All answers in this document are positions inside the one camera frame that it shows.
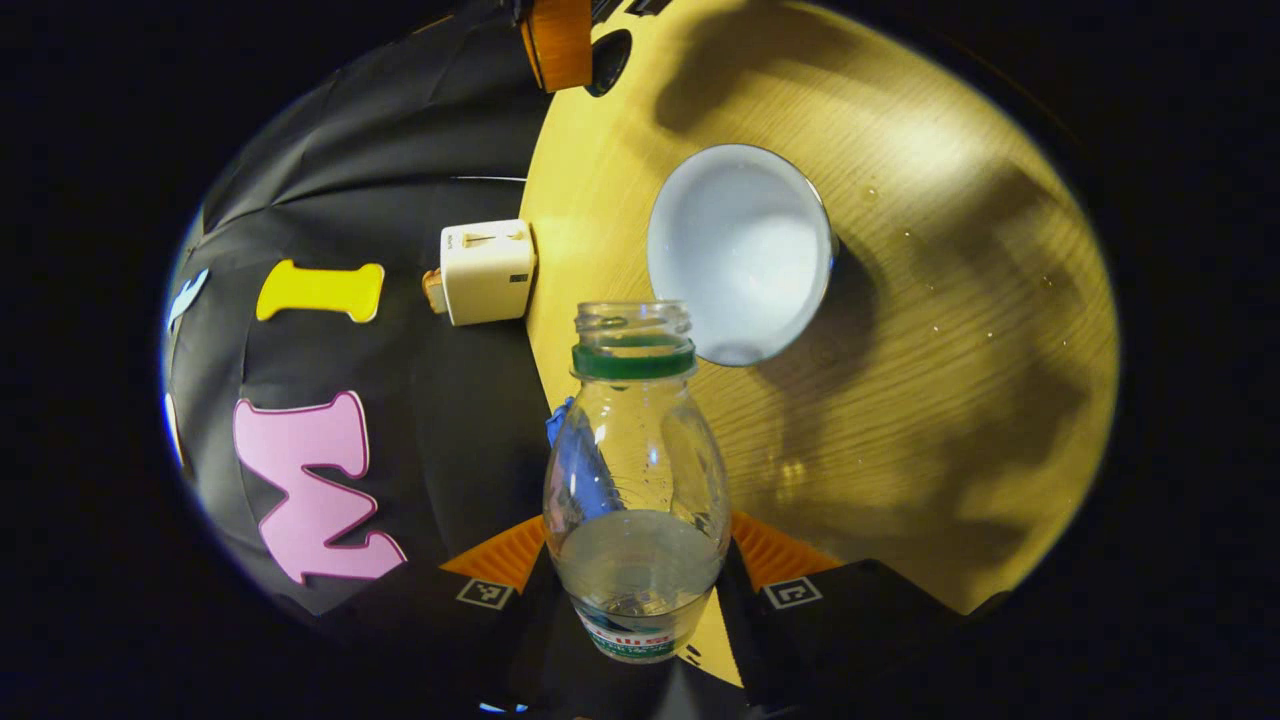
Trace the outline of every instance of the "wooden table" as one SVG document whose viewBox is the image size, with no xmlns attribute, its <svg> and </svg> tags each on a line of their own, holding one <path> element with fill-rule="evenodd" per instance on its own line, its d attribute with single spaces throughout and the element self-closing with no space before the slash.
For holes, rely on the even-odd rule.
<svg viewBox="0 0 1280 720">
<path fill-rule="evenodd" d="M 691 380 L 733 509 L 960 612 L 1016 585 L 1088 491 L 1116 400 L 1107 272 L 1062 179 L 983 95 L 828 10 L 685 0 L 593 38 L 617 29 L 621 79 L 556 96 L 521 208 L 548 406 L 577 391 L 576 304 L 653 299 L 667 174 L 709 145 L 767 147 L 813 181 L 844 252 L 795 345 Z"/>
</svg>

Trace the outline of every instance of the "plastic water bottle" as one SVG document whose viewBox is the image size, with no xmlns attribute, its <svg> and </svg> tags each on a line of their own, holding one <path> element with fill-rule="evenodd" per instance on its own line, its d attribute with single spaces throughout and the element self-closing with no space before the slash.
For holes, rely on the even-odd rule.
<svg viewBox="0 0 1280 720">
<path fill-rule="evenodd" d="M 582 380 L 552 450 L 543 523 L 557 574 L 604 655 L 675 657 L 730 541 L 724 464 L 689 395 L 681 302 L 579 305 Z"/>
</svg>

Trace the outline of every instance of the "black background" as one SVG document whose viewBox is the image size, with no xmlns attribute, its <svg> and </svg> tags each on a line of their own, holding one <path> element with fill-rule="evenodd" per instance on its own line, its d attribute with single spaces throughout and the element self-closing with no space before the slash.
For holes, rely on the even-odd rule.
<svg viewBox="0 0 1280 720">
<path fill-rule="evenodd" d="M 1274 292 L 1247 252 L 1265 240 L 1251 195 L 1266 186 L 1270 128 L 1240 88 L 1262 73 L 1270 19 L 1225 4 L 841 5 L 968 47 L 1070 129 L 1125 333 L 1115 442 L 1080 520 L 998 621 L 859 702 L 899 715 L 1261 714 L 1276 624 L 1274 566 L 1252 543 L 1267 502 L 1251 480 L 1271 465 L 1263 432 L 1276 425 L 1261 389 Z M 6 618 L 18 639 L 6 703 L 35 716 L 457 716 L 430 698 L 447 689 L 431 669 L 374 684 L 357 655 L 282 621 L 191 532 L 152 337 L 179 236 L 234 151 L 328 73 L 439 8 L 29 10 L 13 24 L 18 128 L 5 152 L 26 165 L 12 272 L 31 283 L 10 313 L 20 577 L 9 585 L 19 607 Z M 29 491 L 47 502 L 28 502 Z"/>
</svg>

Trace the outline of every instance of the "pink letter m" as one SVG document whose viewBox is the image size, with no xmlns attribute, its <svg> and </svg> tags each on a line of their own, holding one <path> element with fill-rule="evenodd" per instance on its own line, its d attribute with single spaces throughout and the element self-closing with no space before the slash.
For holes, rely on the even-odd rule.
<svg viewBox="0 0 1280 720">
<path fill-rule="evenodd" d="M 289 410 L 259 410 L 241 400 L 232 433 L 241 462 L 284 491 L 259 532 L 293 582 L 305 584 L 303 575 L 374 579 L 404 562 L 387 533 L 369 533 L 364 546 L 329 544 L 378 511 L 372 497 L 307 470 L 338 468 L 352 479 L 369 470 L 365 410 L 355 392 Z"/>
</svg>

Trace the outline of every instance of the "bottle label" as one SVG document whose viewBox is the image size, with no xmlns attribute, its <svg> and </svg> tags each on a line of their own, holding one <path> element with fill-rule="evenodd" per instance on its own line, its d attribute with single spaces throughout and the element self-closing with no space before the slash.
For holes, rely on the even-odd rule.
<svg viewBox="0 0 1280 720">
<path fill-rule="evenodd" d="M 673 655 L 694 634 L 709 594 L 675 612 L 650 618 L 614 615 L 571 598 L 595 647 L 618 660 L 644 661 Z"/>
</svg>

